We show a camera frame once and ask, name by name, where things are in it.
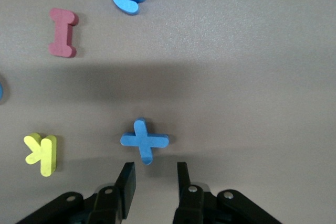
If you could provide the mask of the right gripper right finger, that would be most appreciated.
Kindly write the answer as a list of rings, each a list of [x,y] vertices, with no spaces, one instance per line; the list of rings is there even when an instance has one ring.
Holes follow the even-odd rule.
[[[186,162],[178,162],[177,174],[179,206],[173,223],[280,223],[236,190],[223,190],[214,196],[191,183]]]

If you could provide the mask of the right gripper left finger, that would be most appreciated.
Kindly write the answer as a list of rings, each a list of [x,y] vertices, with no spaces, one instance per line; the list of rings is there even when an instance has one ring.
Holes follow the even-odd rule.
[[[19,223],[121,223],[128,216],[135,189],[135,163],[125,163],[114,185],[86,199],[74,191],[64,193]]]

